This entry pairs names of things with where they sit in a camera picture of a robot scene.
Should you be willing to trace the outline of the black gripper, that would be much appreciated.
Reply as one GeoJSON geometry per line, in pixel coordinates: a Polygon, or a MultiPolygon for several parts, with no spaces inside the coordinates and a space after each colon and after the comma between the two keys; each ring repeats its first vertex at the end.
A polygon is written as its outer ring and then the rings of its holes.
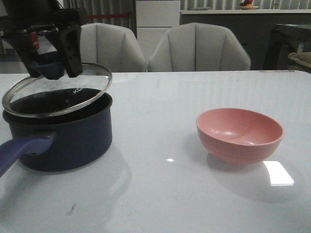
{"type": "Polygon", "coordinates": [[[9,43],[19,55],[31,77],[43,76],[43,54],[33,46],[32,32],[47,31],[47,40],[54,51],[45,54],[49,62],[60,65],[70,78],[82,72],[80,54],[81,26],[87,23],[85,8],[64,9],[56,0],[2,0],[0,35],[8,36],[9,43]]]}

